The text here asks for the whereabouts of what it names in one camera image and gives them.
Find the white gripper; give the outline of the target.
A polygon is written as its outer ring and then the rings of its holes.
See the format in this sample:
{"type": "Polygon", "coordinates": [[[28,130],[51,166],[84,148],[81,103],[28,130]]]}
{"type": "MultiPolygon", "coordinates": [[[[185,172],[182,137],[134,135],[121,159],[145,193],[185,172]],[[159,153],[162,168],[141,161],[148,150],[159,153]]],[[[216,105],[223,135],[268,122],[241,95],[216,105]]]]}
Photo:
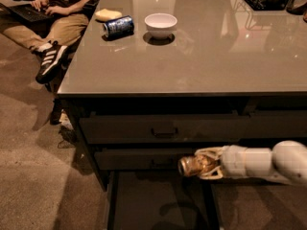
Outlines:
{"type": "Polygon", "coordinates": [[[267,148],[246,148],[225,146],[197,149],[196,156],[205,156],[221,160],[221,171],[207,172],[200,175],[203,180],[229,178],[258,177],[267,178],[272,175],[272,151],[267,148]]]}

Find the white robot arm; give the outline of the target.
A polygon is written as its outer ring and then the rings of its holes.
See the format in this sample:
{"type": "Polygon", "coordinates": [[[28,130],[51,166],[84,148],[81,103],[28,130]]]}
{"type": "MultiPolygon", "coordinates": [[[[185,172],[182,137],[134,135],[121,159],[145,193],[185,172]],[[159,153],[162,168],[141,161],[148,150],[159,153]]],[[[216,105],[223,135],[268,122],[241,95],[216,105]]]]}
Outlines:
{"type": "Polygon", "coordinates": [[[212,168],[201,179],[261,178],[289,185],[307,185],[307,148],[296,141],[282,141],[270,148],[236,145],[198,149],[198,158],[210,159],[212,168]]]}

